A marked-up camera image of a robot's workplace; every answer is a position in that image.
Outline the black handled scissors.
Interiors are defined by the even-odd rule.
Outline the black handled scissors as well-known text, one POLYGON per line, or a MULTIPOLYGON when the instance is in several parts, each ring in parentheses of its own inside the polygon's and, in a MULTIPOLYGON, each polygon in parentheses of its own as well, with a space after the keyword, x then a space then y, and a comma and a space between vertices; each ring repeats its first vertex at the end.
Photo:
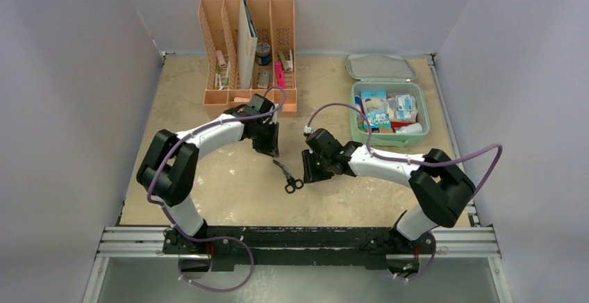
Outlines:
POLYGON ((280 163, 276 159, 272 159, 272 162, 273 162, 273 164, 280 167, 280 169, 283 173, 283 176, 285 177, 286 185, 285 185, 284 189, 287 192, 287 194, 292 194, 292 193, 296 192, 297 190, 302 189, 304 187, 304 182, 301 179, 294 178, 291 175, 291 173, 288 171, 286 166, 284 166, 284 164, 280 163))

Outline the blue cotton swab bag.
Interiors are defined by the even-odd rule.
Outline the blue cotton swab bag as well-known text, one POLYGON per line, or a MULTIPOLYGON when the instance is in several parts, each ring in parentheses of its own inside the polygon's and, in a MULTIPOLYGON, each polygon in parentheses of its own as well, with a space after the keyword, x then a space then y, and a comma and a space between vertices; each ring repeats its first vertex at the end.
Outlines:
POLYGON ((362 91, 360 100, 367 118, 363 125, 366 129, 390 129, 388 100, 385 91, 362 91))

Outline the red zipper pouch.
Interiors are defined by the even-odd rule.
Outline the red zipper pouch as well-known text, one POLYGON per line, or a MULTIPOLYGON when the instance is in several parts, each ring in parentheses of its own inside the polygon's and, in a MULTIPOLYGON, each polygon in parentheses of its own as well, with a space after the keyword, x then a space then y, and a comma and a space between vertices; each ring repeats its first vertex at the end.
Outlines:
POLYGON ((401 128, 403 126, 409 126, 409 125, 415 124, 415 122, 396 122, 396 121, 393 121, 390 124, 391 124, 391 127, 392 128, 397 129, 397 128, 401 128))

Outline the mint green case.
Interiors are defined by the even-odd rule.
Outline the mint green case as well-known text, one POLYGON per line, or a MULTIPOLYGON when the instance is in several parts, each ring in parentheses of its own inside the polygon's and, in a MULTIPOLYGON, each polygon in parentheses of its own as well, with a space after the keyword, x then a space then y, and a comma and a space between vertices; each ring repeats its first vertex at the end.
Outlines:
POLYGON ((364 114, 360 93, 362 91, 385 91, 391 95, 412 95, 417 104, 417 121, 423 127, 422 133, 373 133, 372 145, 388 147, 410 147, 421 143, 429 133, 430 121, 426 107, 424 93, 416 83, 417 72, 403 57, 387 54, 352 54, 345 58, 345 66, 349 75, 356 80, 351 87, 349 103, 356 110, 349 112, 349 122, 352 139, 365 142, 368 133, 365 132, 364 120, 357 113, 364 114))

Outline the small white bottle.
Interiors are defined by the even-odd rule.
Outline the small white bottle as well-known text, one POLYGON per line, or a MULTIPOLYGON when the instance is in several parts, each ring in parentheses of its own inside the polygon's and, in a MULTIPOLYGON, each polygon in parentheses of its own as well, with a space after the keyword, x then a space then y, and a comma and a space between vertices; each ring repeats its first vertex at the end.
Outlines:
POLYGON ((403 133, 403 134, 416 134, 422 133, 423 127, 420 123, 416 122, 413 124, 408 124, 406 126, 401 126, 395 129, 395 133, 403 133))

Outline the clear bag blue packets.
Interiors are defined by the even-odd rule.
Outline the clear bag blue packets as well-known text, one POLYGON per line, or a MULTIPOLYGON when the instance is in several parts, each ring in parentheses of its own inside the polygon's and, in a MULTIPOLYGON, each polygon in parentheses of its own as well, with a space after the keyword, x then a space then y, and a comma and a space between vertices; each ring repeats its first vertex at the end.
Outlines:
POLYGON ((412 95, 387 97, 388 115, 391 122, 414 123, 417 121, 417 104, 412 95))

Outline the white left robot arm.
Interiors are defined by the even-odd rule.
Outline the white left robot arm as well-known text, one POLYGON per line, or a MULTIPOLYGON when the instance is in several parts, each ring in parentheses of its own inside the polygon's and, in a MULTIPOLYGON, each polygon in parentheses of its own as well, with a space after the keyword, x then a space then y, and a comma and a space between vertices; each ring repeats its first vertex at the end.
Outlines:
POLYGON ((159 206, 181 234, 180 244, 189 253, 200 253, 210 239, 206 221, 190 199, 199 161, 243 140, 250 140, 259 154, 278 156, 280 109, 267 97, 254 95, 196 128, 177 133, 163 129, 155 134, 136 180, 145 188, 147 201, 159 206))

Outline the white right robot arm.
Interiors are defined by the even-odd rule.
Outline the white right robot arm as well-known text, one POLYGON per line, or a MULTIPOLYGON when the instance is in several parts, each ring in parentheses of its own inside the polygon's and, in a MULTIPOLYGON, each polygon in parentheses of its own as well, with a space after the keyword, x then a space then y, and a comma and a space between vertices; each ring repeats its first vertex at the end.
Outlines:
POLYGON ((417 206, 405 212, 390 233, 390 243, 398 252, 407 252, 431 229, 453 227, 474 196, 474 183, 440 149, 406 155, 395 162, 392 152, 370 151, 355 141, 342 145, 326 129, 306 133, 305 137, 308 148, 301 153, 304 183, 347 175, 382 179, 413 191, 417 206))

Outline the small grey box organizer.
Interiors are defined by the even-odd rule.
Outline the small grey box organizer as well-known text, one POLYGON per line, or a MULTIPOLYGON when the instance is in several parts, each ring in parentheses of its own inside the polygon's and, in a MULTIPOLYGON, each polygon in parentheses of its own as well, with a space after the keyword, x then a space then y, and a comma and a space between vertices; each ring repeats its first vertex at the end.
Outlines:
POLYGON ((272 73, 268 69, 263 69, 258 75, 257 88, 268 89, 268 85, 272 79, 272 73))

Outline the peach desk organizer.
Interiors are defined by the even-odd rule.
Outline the peach desk organizer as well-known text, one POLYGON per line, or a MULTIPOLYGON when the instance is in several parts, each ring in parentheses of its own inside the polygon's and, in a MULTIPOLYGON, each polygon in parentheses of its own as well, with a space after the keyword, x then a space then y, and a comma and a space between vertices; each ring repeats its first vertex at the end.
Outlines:
POLYGON ((204 108, 217 117, 254 94, 297 116, 295 0, 201 0, 208 76, 204 108))

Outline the pink item in organizer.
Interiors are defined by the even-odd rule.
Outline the pink item in organizer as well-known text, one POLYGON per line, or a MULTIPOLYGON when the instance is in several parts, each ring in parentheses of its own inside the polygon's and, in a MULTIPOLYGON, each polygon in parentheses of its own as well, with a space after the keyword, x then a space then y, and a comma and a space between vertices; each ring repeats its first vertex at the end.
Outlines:
POLYGON ((274 71, 276 74, 276 84, 278 87, 282 89, 286 89, 286 82, 285 82, 285 69, 283 63, 277 60, 274 63, 274 71))

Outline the grey stapler in organizer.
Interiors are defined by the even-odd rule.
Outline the grey stapler in organizer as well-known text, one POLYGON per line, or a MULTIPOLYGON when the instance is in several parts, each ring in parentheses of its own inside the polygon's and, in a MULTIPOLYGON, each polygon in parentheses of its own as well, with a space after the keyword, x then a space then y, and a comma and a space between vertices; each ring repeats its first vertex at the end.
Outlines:
POLYGON ((279 60, 285 73, 291 73, 294 70, 293 50, 283 50, 278 52, 279 60))

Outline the dark round jar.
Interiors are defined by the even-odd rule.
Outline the dark round jar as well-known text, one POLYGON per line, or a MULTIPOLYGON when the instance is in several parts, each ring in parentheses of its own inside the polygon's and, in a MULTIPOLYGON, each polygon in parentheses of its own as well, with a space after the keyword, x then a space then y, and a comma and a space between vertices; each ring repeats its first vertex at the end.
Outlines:
POLYGON ((272 62, 272 46, 268 42, 260 41, 256 45, 256 63, 260 66, 269 65, 272 62))

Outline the pink tube in organizer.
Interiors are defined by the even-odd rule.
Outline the pink tube in organizer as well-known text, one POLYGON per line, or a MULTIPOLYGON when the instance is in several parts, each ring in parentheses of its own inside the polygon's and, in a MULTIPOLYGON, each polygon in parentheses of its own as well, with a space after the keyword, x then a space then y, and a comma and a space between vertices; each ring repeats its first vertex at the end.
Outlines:
POLYGON ((224 57, 223 52, 221 50, 217 50, 216 56, 217 56, 217 65, 219 66, 219 68, 226 68, 227 61, 224 57))

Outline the white board in organizer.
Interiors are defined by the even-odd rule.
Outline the white board in organizer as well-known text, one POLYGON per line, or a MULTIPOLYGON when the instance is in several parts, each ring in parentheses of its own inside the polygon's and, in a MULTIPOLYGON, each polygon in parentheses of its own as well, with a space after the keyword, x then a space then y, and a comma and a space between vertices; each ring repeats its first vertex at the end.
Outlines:
POLYGON ((246 0, 240 0, 238 22, 238 74, 240 89, 251 88, 256 57, 257 32, 246 0))

